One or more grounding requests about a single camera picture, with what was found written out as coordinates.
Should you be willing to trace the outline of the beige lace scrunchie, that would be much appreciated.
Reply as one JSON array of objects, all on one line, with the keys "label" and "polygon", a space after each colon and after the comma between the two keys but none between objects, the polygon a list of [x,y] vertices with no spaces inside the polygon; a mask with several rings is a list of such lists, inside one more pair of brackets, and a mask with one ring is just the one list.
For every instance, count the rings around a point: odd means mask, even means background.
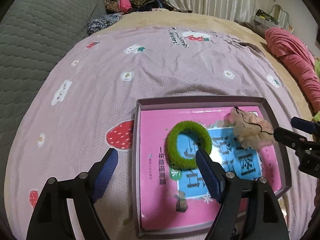
[{"label": "beige lace scrunchie", "polygon": [[233,134],[242,148],[259,151],[275,142],[272,125],[253,112],[233,107],[230,119],[233,122]]}]

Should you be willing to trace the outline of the green fleece garment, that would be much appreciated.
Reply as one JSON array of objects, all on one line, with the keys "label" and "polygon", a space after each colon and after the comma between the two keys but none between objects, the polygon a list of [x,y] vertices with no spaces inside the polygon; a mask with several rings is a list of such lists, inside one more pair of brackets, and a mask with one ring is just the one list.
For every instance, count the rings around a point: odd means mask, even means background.
[{"label": "green fleece garment", "polygon": [[313,83],[313,89],[312,89],[312,103],[313,103],[313,109],[315,112],[315,115],[313,116],[313,121],[314,122],[319,122],[319,89],[320,89],[320,85],[319,85],[319,59],[315,60],[315,67],[314,67],[314,71],[316,74],[316,79],[314,80]]}]

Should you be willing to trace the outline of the shallow brown box tray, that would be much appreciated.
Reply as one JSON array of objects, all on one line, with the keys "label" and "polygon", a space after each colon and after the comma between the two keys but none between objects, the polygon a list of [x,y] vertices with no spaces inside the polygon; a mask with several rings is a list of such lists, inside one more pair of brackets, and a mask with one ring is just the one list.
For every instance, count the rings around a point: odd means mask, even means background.
[{"label": "shallow brown box tray", "polygon": [[[133,164],[132,164],[132,180],[133,180],[133,213],[136,224],[136,232],[139,238],[147,239],[168,239],[180,238],[198,235],[207,232],[212,223],[200,224],[193,229],[178,228],[168,230],[152,230],[146,231],[142,228],[140,214],[140,142],[138,135],[140,133],[140,114],[144,110],[166,110],[166,109],[185,109],[185,108],[215,108],[233,107],[253,112],[255,115],[267,120],[272,127],[277,127],[276,117],[265,98],[255,98],[246,96],[189,96],[175,98],[155,98],[155,99],[139,99],[136,105],[136,115],[133,130]],[[277,197],[281,197],[291,187],[291,172],[287,150],[278,144],[271,145],[274,147],[278,166],[280,170],[281,181],[283,187],[274,192]]]}]

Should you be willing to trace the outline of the pink folded quilt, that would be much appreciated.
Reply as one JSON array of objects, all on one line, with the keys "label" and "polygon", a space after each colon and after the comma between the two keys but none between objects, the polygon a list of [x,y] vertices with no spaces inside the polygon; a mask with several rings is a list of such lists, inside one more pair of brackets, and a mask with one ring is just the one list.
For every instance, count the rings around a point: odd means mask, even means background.
[{"label": "pink folded quilt", "polygon": [[265,40],[272,53],[298,82],[314,113],[319,112],[319,77],[315,58],[306,45],[285,29],[272,27],[265,31]]}]

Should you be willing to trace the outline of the pink children's book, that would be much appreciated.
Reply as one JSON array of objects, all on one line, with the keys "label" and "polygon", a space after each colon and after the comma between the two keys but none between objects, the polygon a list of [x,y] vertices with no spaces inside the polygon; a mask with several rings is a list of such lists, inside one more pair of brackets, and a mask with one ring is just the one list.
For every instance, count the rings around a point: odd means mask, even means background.
[{"label": "pink children's book", "polygon": [[226,171],[244,179],[267,178],[274,192],[282,187],[273,146],[260,151],[243,149],[227,123],[228,107],[144,110],[140,114],[140,214],[146,231],[210,224],[219,204],[205,185],[199,170],[178,170],[165,152],[168,133],[179,122],[203,125],[212,139],[210,157]]}]

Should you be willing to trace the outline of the cluttered side desk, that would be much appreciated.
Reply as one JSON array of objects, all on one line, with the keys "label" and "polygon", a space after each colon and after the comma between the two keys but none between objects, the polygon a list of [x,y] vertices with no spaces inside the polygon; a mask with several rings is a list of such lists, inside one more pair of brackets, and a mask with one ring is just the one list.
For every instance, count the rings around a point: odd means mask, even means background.
[{"label": "cluttered side desk", "polygon": [[254,21],[268,28],[279,27],[285,29],[291,34],[294,31],[294,27],[290,23],[289,13],[278,4],[275,4],[270,12],[258,9],[254,16]]}]

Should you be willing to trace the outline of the pink strawberry print blanket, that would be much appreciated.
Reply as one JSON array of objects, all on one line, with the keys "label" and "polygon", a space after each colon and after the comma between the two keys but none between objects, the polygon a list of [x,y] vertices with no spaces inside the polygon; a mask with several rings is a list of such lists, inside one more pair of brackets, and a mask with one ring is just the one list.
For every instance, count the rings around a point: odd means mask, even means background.
[{"label": "pink strawberry print blanket", "polygon": [[265,98],[279,124],[299,113],[284,80],[257,43],[221,33],[139,28],[91,36],[54,67],[23,117],[9,153],[5,208],[25,239],[29,194],[50,177],[73,178],[119,151],[119,164],[97,204],[114,239],[135,239],[130,225],[131,125],[139,99],[238,95]]}]

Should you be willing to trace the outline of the grey quilted headboard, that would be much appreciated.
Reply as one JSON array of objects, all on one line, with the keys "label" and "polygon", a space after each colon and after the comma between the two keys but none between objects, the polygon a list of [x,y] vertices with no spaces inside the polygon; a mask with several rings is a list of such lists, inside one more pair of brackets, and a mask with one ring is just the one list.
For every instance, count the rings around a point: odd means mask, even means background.
[{"label": "grey quilted headboard", "polygon": [[104,12],[103,0],[16,0],[1,20],[1,177],[42,84]]}]

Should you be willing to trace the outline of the dark floral cloth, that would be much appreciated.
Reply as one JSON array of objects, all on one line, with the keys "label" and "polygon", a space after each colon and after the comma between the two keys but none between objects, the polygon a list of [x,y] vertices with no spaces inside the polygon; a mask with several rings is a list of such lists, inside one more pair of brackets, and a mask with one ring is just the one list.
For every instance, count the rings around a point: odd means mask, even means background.
[{"label": "dark floral cloth", "polygon": [[93,19],[87,24],[87,33],[88,35],[92,35],[96,32],[106,29],[117,23],[121,18],[121,14],[108,14]]}]

